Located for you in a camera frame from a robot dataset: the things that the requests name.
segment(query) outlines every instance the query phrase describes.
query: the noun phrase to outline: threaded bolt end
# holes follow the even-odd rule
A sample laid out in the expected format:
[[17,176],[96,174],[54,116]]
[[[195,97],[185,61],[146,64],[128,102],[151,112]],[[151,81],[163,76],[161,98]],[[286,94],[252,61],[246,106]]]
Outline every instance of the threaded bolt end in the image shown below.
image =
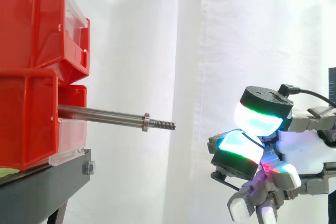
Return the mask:
[[165,121],[155,121],[154,125],[153,125],[153,128],[175,131],[176,130],[176,123],[165,122]]

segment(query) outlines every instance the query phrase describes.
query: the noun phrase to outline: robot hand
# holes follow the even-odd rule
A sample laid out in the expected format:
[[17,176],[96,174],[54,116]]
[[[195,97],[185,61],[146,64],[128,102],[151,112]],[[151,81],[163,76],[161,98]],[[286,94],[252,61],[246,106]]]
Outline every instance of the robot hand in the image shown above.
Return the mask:
[[[318,97],[331,107],[296,111],[288,96],[298,93]],[[247,87],[235,122],[241,130],[208,142],[216,166],[211,177],[238,191],[228,201],[235,222],[256,211],[260,224],[276,223],[285,199],[329,193],[328,179],[336,177],[336,103],[290,85],[278,91]],[[225,181],[227,176],[248,182],[239,189]]]
[[272,147],[265,148],[262,167],[253,180],[244,183],[228,201],[234,222],[248,219],[256,211],[260,224],[277,222],[277,209],[288,198],[288,191],[301,186],[294,166],[280,161]]

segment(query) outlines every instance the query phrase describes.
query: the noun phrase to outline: steel shaft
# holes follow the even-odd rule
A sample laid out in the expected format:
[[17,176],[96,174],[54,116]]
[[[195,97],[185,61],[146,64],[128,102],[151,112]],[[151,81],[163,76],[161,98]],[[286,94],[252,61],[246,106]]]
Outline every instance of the steel shaft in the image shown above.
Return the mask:
[[59,105],[58,114],[60,118],[135,127],[141,128],[142,131],[147,131],[148,128],[158,128],[172,131],[176,129],[175,123],[150,119],[150,115],[147,113],[144,116],[141,116],[104,110],[94,110],[70,105]]

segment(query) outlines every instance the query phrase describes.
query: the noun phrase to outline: metal table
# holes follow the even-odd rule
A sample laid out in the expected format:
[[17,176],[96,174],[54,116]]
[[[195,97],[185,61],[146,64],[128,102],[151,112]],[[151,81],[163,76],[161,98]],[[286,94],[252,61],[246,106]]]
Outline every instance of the metal table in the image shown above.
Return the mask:
[[0,224],[63,223],[68,199],[89,180],[91,150],[60,166],[0,178]]

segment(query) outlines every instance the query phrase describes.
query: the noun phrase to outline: glowing green light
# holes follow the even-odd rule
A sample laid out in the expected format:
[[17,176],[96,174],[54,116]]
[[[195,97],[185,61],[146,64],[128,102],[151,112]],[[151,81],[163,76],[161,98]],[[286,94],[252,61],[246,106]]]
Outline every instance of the glowing green light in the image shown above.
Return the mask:
[[282,123],[281,118],[260,114],[244,107],[241,103],[236,108],[235,121],[243,131],[256,136],[269,136]]
[[[249,137],[262,145],[262,142],[256,136],[249,135]],[[234,130],[227,133],[218,148],[223,151],[236,153],[240,156],[248,158],[256,164],[260,162],[264,152],[263,148],[249,140],[246,136],[243,135],[243,131],[239,130]]]

